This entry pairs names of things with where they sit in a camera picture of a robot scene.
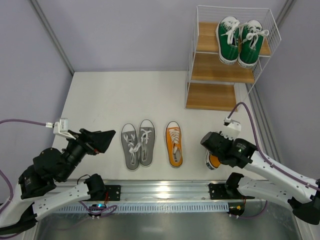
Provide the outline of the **orange sneaker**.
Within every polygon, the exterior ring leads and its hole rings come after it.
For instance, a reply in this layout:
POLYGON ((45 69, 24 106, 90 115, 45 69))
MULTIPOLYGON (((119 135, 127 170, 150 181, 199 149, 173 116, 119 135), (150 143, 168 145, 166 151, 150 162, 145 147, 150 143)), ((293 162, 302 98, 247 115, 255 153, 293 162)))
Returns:
POLYGON ((205 163, 210 170, 216 170, 221 165, 219 159, 212 155, 208 150, 206 151, 205 163))
POLYGON ((164 137, 169 164, 173 168, 179 168, 183 164, 182 131, 176 121, 167 124, 164 137))

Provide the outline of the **green sneaker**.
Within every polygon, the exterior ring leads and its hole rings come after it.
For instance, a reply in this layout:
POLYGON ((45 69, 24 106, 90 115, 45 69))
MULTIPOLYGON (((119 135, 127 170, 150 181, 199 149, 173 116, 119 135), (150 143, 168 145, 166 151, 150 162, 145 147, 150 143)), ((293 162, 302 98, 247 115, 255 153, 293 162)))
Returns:
POLYGON ((241 67, 251 69, 257 64, 262 45, 269 34, 270 31, 264 29, 262 24, 254 19, 241 26, 239 32, 241 50, 237 58, 241 67))
POLYGON ((218 56, 222 63, 233 65, 239 54, 240 21, 234 16, 223 18, 216 27, 218 56))

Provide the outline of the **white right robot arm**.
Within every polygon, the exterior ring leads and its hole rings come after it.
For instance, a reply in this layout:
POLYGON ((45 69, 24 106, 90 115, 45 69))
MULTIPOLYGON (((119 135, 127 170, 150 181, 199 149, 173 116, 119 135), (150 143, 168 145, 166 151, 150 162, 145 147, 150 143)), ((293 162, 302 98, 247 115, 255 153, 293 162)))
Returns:
POLYGON ((242 138, 228 139, 221 133, 208 132, 200 143, 221 165, 244 169, 265 179, 231 173, 225 182, 230 197, 263 199, 291 210, 308 224, 320 223, 319 180, 289 169, 242 138))

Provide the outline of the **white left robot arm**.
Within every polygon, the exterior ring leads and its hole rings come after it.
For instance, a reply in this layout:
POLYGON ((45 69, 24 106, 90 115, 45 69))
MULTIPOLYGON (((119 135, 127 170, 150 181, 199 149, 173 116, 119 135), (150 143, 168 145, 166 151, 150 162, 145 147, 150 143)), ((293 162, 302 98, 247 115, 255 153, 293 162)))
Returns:
POLYGON ((11 196, 0 209, 0 237, 18 235, 33 228, 37 222, 55 210, 74 202, 97 201, 104 197, 106 187, 95 173, 81 184, 53 196, 47 194, 66 182, 82 159, 104 154, 115 136, 115 130, 79 132, 55 130, 55 135, 66 138, 63 150, 50 147, 33 159, 18 178, 11 196))

